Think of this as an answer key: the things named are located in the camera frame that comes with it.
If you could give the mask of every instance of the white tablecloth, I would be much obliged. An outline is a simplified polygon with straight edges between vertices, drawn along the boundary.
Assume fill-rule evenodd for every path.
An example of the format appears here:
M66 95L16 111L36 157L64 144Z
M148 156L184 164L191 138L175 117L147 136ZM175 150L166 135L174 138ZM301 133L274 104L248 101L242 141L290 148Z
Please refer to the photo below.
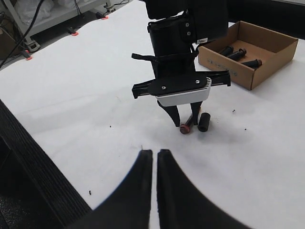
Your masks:
M152 96L131 88L154 78L145 4L133 1L0 72L0 99L80 195L95 208L138 152L170 149L211 201L256 229L305 227L305 41L294 60L253 91L211 89L210 128L182 135ZM198 70L205 70L196 61ZM179 107L184 122L189 105ZM153 188L155 188L154 164ZM151 228L158 227L155 192Z

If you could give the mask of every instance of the open cardboard box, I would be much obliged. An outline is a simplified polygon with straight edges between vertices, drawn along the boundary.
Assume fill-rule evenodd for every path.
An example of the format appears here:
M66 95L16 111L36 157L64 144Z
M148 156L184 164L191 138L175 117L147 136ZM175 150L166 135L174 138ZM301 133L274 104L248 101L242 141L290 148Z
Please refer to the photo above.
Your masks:
M229 70L232 82L252 90L293 59L297 42L297 38L239 21L226 37L201 46L198 61L213 71ZM238 62L220 55L228 45L234 51L244 48L247 54ZM241 64L255 59L263 62L256 70Z

